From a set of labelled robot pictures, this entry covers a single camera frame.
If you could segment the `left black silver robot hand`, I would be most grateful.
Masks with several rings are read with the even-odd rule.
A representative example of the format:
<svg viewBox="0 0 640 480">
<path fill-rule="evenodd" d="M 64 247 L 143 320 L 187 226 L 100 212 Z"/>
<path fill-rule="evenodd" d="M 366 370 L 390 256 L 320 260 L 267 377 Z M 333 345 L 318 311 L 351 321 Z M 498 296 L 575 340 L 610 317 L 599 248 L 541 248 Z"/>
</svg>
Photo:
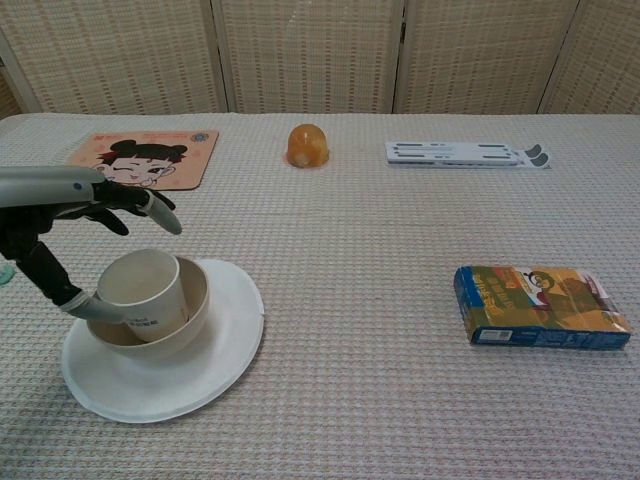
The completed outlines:
<svg viewBox="0 0 640 480">
<path fill-rule="evenodd" d="M 53 304 L 87 321 L 120 324 L 124 310 L 73 285 L 64 267 L 39 240 L 56 220 L 87 218 L 126 236 L 128 228 L 113 214 L 124 210 L 149 217 L 178 235 L 182 226 L 174 203 L 153 190 L 124 186 L 104 174 L 76 166 L 19 166 L 1 169 L 1 254 L 16 263 Z"/>
</svg>

